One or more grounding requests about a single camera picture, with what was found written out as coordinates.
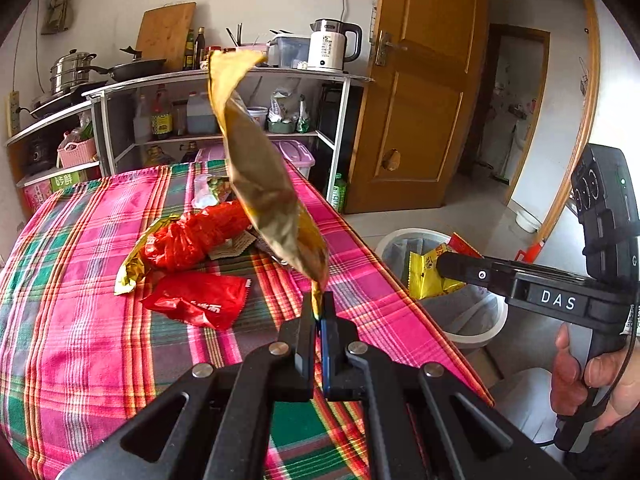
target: pink basket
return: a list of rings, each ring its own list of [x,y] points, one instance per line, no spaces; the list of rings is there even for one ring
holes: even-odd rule
[[[58,149],[58,156],[63,168],[71,168],[91,162],[95,153],[95,140],[93,137],[83,142],[68,142],[64,148]]]

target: wok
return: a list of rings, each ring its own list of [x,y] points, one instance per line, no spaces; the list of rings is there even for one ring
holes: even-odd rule
[[[96,65],[83,66],[78,69],[78,72],[94,70],[98,74],[110,75],[111,78],[118,83],[162,73],[162,67],[166,59],[141,59],[142,52],[133,49],[131,46],[121,48],[120,50],[127,54],[133,54],[133,61],[111,68],[103,68]]]

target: person's leg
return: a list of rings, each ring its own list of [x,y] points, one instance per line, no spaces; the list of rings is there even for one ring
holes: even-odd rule
[[[551,373],[530,368],[501,380],[491,387],[495,409],[533,442],[552,440],[556,432],[556,414],[551,409]],[[553,444],[543,448],[562,462],[564,452]]]

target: wooden cutting board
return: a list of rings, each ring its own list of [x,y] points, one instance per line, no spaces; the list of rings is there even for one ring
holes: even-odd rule
[[[195,8],[195,2],[191,2],[145,12],[136,41],[136,50],[142,51],[143,59],[165,58],[167,72],[182,70],[184,44]]]

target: wooden door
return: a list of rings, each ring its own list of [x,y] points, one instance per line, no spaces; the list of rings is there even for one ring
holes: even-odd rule
[[[385,32],[393,46],[370,62],[345,212],[439,207],[474,111],[488,0],[378,5],[376,52]]]

